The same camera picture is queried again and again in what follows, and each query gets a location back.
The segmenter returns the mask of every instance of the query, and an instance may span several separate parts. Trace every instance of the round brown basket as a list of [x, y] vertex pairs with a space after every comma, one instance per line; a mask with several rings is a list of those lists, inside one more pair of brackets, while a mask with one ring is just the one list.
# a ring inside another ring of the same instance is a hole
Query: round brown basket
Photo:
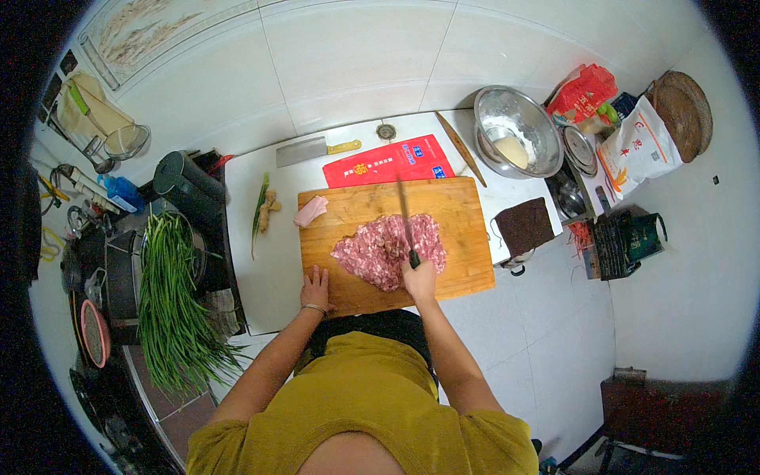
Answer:
[[665, 122], [684, 163], [707, 150], [713, 129], [710, 103], [688, 74], [668, 71], [650, 85], [645, 96]]

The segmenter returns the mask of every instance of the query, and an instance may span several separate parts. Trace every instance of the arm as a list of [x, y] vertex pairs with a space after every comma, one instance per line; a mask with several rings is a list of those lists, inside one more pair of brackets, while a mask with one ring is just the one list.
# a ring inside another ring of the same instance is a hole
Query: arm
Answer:
[[435, 300], [435, 267], [432, 262], [423, 260], [416, 269], [412, 269], [405, 261], [402, 268], [404, 286], [420, 311], [435, 372], [451, 406], [459, 414], [474, 409], [504, 412], [475, 359]]
[[[301, 305], [311, 303], [325, 310], [328, 303], [328, 270], [321, 279], [319, 268], [314, 266], [313, 280], [303, 276]], [[251, 365], [240, 376], [208, 423], [221, 420], [248, 422], [254, 414], [264, 412], [274, 395], [280, 390], [288, 375], [301, 357], [306, 343], [324, 315], [317, 309], [305, 308], [269, 344], [264, 347]]]

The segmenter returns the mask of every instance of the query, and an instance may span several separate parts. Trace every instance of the mustard yellow shirt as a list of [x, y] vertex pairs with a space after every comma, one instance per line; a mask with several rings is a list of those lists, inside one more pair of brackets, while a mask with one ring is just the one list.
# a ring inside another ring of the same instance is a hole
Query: mustard yellow shirt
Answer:
[[491, 410], [460, 416], [436, 401], [426, 367], [395, 340], [332, 337], [263, 413], [193, 434], [187, 473], [295, 474], [319, 444], [346, 431], [370, 434], [409, 475], [538, 472], [525, 422]]

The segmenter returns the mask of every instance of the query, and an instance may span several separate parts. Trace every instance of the knife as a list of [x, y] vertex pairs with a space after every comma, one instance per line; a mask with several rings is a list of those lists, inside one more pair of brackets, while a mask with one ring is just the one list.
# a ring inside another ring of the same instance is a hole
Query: knife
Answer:
[[328, 145], [325, 137], [314, 137], [278, 148], [275, 152], [277, 156], [277, 168], [295, 165], [296, 163], [305, 162], [312, 158], [324, 157], [325, 155], [359, 150], [361, 147], [362, 142], [359, 140], [338, 145]]
[[488, 188], [488, 185], [486, 185], [486, 180], [483, 178], [483, 175], [480, 174], [477, 163], [475, 163], [475, 159], [473, 158], [472, 154], [470, 154], [470, 151], [467, 149], [467, 146], [464, 144], [462, 139], [459, 137], [457, 131], [451, 127], [451, 124], [449, 124], [448, 121], [443, 118], [440, 112], [435, 111], [435, 117], [438, 117], [438, 122], [441, 122], [441, 126], [446, 132], [446, 135], [448, 135], [449, 140], [451, 140], [452, 144], [454, 144], [454, 147], [462, 156], [467, 166], [470, 167], [473, 173], [475, 173], [475, 176], [478, 178], [478, 180], [480, 180], [480, 184], [483, 185], [484, 188]]
[[401, 181], [399, 175], [396, 175], [396, 183], [398, 184], [398, 198], [401, 202], [401, 219], [404, 222], [404, 231], [407, 234], [407, 242], [409, 243], [409, 265], [412, 266], [412, 269], [416, 269], [420, 265], [420, 255], [414, 250], [412, 223], [409, 222], [409, 208], [407, 207], [407, 193], [404, 191], [404, 182]]

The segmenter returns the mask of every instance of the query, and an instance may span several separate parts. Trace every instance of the red packaging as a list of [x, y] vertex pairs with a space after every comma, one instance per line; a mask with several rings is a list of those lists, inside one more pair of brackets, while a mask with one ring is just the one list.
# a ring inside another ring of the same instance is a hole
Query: red packaging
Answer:
[[580, 65], [568, 76], [546, 108], [578, 124], [596, 114], [599, 106], [617, 94], [615, 76], [601, 66]]
[[454, 171], [433, 135], [373, 148], [322, 167], [329, 188], [396, 181], [453, 178]]

